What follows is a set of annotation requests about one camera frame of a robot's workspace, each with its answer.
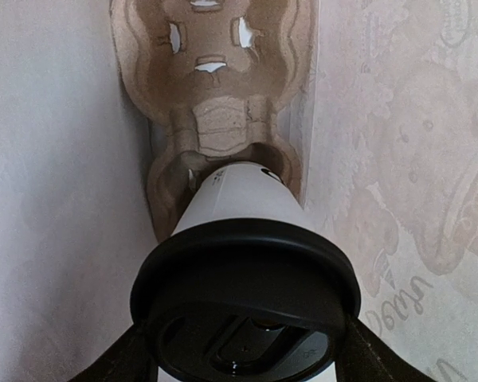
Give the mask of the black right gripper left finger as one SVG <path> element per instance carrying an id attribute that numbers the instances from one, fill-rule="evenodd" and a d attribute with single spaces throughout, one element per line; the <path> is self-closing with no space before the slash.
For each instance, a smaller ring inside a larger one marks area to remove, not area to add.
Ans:
<path id="1" fill-rule="evenodd" d="M 116 342 L 70 382 L 157 381 L 158 365 L 147 349 L 146 322 L 133 324 Z"/>

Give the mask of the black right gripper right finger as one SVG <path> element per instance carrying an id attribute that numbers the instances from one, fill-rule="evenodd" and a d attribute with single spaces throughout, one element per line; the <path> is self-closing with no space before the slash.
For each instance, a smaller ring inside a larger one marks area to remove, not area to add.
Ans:
<path id="1" fill-rule="evenodd" d="M 433 382 L 356 317 L 347 315 L 346 327 L 343 345 L 335 358 L 338 382 Z"/>

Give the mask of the black cup lid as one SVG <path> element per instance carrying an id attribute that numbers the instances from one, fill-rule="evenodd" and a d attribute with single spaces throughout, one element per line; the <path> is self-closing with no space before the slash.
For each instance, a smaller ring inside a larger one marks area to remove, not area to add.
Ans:
<path id="1" fill-rule="evenodd" d="M 328 368 L 361 306 L 350 260 L 326 238 L 275 220 L 184 229 L 145 259 L 133 322 L 180 381 L 306 381 Z"/>

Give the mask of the white printed paper bag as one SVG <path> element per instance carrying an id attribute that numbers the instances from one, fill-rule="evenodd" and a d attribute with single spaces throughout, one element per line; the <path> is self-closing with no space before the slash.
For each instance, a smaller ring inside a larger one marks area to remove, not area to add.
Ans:
<path id="1" fill-rule="evenodd" d="M 0 1 L 0 381 L 65 381 L 131 323 L 156 244 L 160 129 L 120 80 L 108 1 Z M 478 381 L 478 1 L 322 1 L 280 113 L 304 208 L 361 319 L 439 381 Z"/>

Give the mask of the brown pulp cup carrier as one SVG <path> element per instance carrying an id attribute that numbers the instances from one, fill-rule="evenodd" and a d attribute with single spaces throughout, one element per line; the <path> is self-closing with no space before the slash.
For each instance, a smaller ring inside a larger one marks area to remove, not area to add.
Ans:
<path id="1" fill-rule="evenodd" d="M 300 195 L 300 156 L 277 117 L 308 78 L 314 2 L 114 1 L 111 21 L 124 87 L 166 139 L 147 177 L 158 241 L 190 179 L 231 162 L 265 165 Z"/>

